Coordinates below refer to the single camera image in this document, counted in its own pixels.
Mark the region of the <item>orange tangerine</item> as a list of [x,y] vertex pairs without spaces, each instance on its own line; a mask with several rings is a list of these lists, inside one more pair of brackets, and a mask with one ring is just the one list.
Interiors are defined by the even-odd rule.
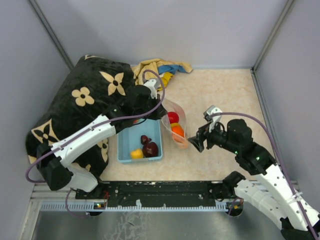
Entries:
[[173,133],[177,134],[178,136],[181,136],[182,138],[185,137],[185,131],[180,125],[172,127],[171,130]]

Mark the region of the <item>clear zip top bag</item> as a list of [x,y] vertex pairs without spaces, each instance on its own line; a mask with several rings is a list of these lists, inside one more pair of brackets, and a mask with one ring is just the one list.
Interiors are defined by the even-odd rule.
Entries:
[[163,100],[162,106],[167,111],[167,114],[161,118],[162,125],[178,148],[188,148],[188,128],[185,111],[180,105],[166,98]]

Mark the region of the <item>small orange mango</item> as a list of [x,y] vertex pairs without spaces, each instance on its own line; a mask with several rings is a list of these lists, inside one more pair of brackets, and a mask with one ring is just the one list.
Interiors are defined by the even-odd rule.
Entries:
[[180,149],[186,149],[188,147],[188,141],[184,137],[173,134],[172,139]]

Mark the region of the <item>green yellow mango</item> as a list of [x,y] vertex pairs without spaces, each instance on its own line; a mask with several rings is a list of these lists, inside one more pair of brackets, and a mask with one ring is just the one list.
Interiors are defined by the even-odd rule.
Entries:
[[170,124],[170,127],[171,127],[171,128],[177,127],[177,126],[179,126],[179,123],[177,123],[177,122],[174,122],[174,123],[171,123],[171,124]]

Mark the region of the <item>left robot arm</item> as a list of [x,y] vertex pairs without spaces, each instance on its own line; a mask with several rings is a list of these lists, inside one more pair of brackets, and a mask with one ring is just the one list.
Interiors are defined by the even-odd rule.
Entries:
[[70,187],[87,192],[97,199],[103,195],[104,186],[88,170],[73,168],[76,158],[104,139],[130,128],[139,119],[159,120],[167,112],[162,106],[163,95],[157,93],[156,79],[136,85],[129,90],[124,101],[110,106],[91,123],[66,137],[48,145],[37,147],[36,168],[52,191]]

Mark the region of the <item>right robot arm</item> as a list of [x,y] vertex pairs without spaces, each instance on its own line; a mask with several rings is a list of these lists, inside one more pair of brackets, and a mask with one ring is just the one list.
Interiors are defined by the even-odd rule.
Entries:
[[230,120],[226,126],[210,121],[188,141],[199,152],[218,146],[233,153],[239,166],[267,190],[263,192],[233,171],[223,180],[223,192],[227,197],[250,203],[279,228],[286,240],[319,239],[320,213],[288,182],[268,150],[254,142],[252,129],[243,119]]

